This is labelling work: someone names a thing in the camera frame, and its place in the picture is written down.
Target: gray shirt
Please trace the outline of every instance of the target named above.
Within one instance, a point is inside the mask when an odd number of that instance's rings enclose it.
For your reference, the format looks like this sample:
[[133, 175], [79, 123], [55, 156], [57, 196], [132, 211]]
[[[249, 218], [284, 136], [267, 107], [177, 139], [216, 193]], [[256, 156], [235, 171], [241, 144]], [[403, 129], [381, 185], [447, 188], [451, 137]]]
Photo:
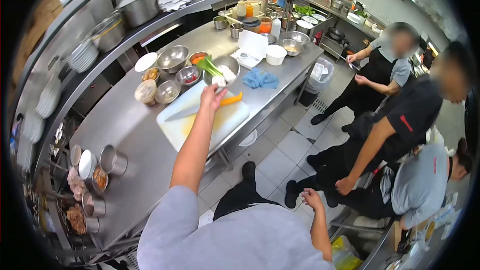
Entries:
[[[370, 46], [372, 47], [372, 49], [376, 49], [377, 47], [379, 47], [380, 38], [377, 38], [371, 41]], [[380, 51], [381, 55], [385, 57], [390, 63], [393, 63], [393, 61], [395, 60], [395, 58], [393, 57], [393, 55], [389, 50], [381, 47], [378, 49], [378, 51]], [[396, 83], [400, 87], [403, 87], [403, 85], [405, 85], [405, 83], [409, 79], [410, 69], [411, 69], [411, 65], [407, 58], [397, 60], [395, 65], [393, 65], [392, 74], [390, 75], [390, 82], [396, 81]]]
[[303, 221], [282, 206], [257, 204], [198, 228], [196, 194], [175, 186], [148, 219], [138, 244], [141, 270], [335, 270]]
[[392, 175], [387, 167], [383, 171], [380, 181], [383, 201], [386, 203], [391, 195], [393, 211], [405, 215], [407, 228], [418, 225], [441, 208], [448, 181], [447, 159], [443, 144], [425, 145], [400, 165], [391, 193]]

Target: black pants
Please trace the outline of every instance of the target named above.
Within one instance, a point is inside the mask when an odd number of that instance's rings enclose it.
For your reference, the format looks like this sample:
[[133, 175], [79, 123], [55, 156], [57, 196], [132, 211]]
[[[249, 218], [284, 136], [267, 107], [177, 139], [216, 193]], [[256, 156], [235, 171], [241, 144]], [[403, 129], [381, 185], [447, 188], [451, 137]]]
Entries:
[[[324, 115], [327, 117], [338, 111], [339, 109], [343, 108], [344, 106], [347, 106], [351, 102], [353, 102], [355, 99], [357, 99], [359, 93], [356, 92], [357, 89], [359, 88], [357, 82], [352, 79], [350, 83], [346, 86], [345, 90], [343, 90], [342, 94], [340, 94], [339, 97], [337, 97], [331, 105], [328, 106], [328, 108], [323, 112]], [[353, 109], [353, 115], [356, 118], [357, 116], [361, 115], [364, 111], [357, 111], [356, 109]]]
[[257, 193], [255, 182], [250, 183], [246, 180], [241, 181], [235, 187], [228, 190], [220, 199], [218, 206], [213, 214], [213, 221], [232, 212], [240, 211], [251, 207], [255, 203], [271, 203], [280, 205], [278, 202], [269, 201]]
[[[339, 204], [344, 204], [371, 219], [396, 217], [397, 215], [393, 211], [391, 201], [388, 201], [387, 204], [383, 202], [380, 190], [382, 171], [378, 171], [366, 189], [357, 188], [351, 190], [346, 196], [341, 195], [337, 191], [335, 183], [350, 173], [350, 170], [345, 168], [344, 161], [342, 145], [330, 147], [317, 154], [315, 156], [316, 165], [314, 166], [317, 174], [299, 181], [297, 183], [297, 191], [300, 193], [304, 188], [312, 188], [317, 191], [323, 190], [326, 198], [333, 199]], [[367, 167], [364, 173], [375, 169]]]

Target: white squeeze bottle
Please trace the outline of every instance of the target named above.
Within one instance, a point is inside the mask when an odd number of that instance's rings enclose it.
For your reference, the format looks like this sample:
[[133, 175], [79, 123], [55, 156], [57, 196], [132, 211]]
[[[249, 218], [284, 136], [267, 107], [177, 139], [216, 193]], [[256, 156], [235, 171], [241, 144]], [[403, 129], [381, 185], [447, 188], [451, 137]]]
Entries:
[[280, 37], [280, 28], [282, 27], [282, 22], [276, 18], [272, 21], [272, 29], [270, 33], [274, 35], [277, 39]]

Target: red stripe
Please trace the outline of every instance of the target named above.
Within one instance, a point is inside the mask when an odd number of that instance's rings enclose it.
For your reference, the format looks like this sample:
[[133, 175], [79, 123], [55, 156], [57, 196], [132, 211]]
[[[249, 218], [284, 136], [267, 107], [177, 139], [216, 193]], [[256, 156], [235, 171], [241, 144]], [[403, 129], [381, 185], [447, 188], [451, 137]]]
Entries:
[[405, 119], [405, 116], [402, 115], [400, 116], [400, 120], [405, 123], [406, 127], [410, 130], [410, 131], [413, 131], [412, 127], [410, 126], [410, 124], [407, 122], [407, 120]]

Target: chef's knife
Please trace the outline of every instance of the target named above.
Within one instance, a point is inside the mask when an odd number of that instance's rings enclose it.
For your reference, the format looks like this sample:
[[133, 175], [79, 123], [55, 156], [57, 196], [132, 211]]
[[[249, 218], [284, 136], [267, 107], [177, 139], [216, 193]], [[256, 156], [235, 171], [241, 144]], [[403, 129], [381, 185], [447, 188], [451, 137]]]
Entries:
[[[220, 106], [230, 105], [230, 104], [236, 103], [237, 101], [242, 100], [242, 95], [243, 95], [242, 92], [240, 92], [240, 94], [238, 94], [237, 96], [222, 99], [220, 101]], [[184, 109], [180, 112], [177, 112], [177, 113], [171, 115], [170, 117], [165, 119], [165, 122], [173, 121], [173, 120], [177, 120], [177, 119], [182, 119], [182, 118], [187, 117], [189, 115], [196, 114], [199, 109], [200, 109], [200, 105], [194, 105], [194, 106], [188, 107], [188, 108], [186, 108], [186, 109]]]

